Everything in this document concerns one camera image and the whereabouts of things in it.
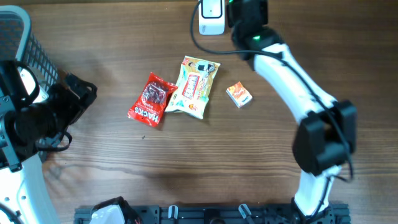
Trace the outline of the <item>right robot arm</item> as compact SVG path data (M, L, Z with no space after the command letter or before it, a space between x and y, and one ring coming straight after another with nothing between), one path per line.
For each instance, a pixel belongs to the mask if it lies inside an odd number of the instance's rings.
M292 152L301 175L292 203L301 222L317 222L330 210L328 195L344 164L346 181L353 179L357 110L322 90L298 64L267 26L267 1L229 1L226 13L239 56L268 81L298 124Z

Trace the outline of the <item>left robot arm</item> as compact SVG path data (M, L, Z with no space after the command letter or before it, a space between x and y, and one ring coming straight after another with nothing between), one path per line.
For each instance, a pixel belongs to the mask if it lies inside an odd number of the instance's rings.
M97 97L97 87L68 73L38 102L40 85L23 62L1 61L1 223L59 223L40 152L62 152L64 138Z

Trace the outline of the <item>small orange box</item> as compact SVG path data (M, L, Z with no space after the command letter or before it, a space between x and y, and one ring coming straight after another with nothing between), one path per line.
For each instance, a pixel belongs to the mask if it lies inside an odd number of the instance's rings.
M252 100L252 95L241 82L228 87L226 92L238 108L243 107Z

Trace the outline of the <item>red Hacks candy bag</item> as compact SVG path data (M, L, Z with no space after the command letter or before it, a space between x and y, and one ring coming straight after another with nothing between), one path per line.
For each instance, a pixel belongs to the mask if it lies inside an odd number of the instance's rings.
M160 123L169 96L176 89L177 85L150 73L139 98L127 112L127 117L148 126L156 127Z

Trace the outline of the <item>yellow snack bag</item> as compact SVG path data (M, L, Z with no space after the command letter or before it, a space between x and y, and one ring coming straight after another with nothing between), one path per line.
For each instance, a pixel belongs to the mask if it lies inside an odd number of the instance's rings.
M203 119L211 87L220 63L185 56L166 113L187 113Z

